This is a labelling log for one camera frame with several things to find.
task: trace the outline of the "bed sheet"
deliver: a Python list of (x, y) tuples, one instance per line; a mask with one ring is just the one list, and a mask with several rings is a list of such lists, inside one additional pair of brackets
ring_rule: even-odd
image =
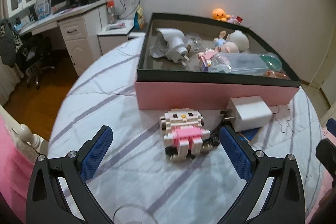
[[(87, 185), (116, 223), (216, 223), (245, 185), (219, 146), (206, 156), (171, 163), (159, 133), (165, 111), (140, 111), (134, 89), (143, 38), (126, 42), (102, 56), (74, 84), (65, 98), (49, 141), (48, 157), (78, 150), (102, 125), (113, 130), (113, 143)], [(288, 105), (271, 107), (269, 124), (251, 142), (268, 156), (295, 155), (304, 186), (306, 215), (315, 204), (324, 168), (315, 157), (322, 138), (314, 107), (300, 88)], [(214, 128), (219, 110), (199, 110), (205, 128)], [(250, 217), (259, 213), (268, 179)], [(64, 180), (64, 194), (81, 217)]]

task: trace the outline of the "plastic bottle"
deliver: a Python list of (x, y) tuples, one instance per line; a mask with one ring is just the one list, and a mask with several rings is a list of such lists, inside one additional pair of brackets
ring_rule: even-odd
[(114, 1), (113, 0), (108, 0), (107, 1), (107, 22), (108, 24), (114, 24), (117, 22), (117, 13), (116, 13), (116, 8), (114, 6)]

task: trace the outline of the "metal screw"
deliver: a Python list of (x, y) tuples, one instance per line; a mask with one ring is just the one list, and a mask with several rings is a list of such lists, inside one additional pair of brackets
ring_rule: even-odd
[(262, 158), (262, 157), (265, 155), (265, 153), (264, 153), (263, 151), (261, 151), (261, 150), (258, 150), (255, 154), (256, 154), (257, 157), (259, 157), (259, 158)]
[(290, 160), (295, 160), (295, 157), (294, 157), (294, 155), (292, 155), (292, 154), (288, 154), (287, 157), (288, 157)]
[(37, 157), (37, 160), (38, 161), (43, 161), (45, 159), (45, 155), (39, 155), (38, 157)]
[(77, 155), (77, 151), (70, 151), (69, 153), (68, 153), (68, 157), (69, 158), (74, 158), (74, 157), (76, 157), (76, 155)]

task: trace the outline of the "power cord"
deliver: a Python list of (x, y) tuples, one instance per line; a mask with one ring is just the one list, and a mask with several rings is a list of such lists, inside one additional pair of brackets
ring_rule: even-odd
[(140, 5), (140, 0), (138, 0), (138, 4), (128, 15), (126, 15), (124, 17), (119, 17), (119, 19), (125, 19), (126, 17), (130, 16), (138, 8), (139, 5)]
[(124, 0), (124, 3), (121, 2), (121, 0), (119, 0), (123, 9), (117, 13), (117, 15), (122, 15), (124, 12), (126, 12), (126, 6), (125, 6), (125, 0)]

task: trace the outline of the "drawer handle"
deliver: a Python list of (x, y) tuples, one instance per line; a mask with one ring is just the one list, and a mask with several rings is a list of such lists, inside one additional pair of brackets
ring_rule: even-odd
[(73, 33), (73, 32), (77, 32), (77, 29), (75, 29), (74, 31), (71, 31), (71, 32), (68, 31), (68, 33)]

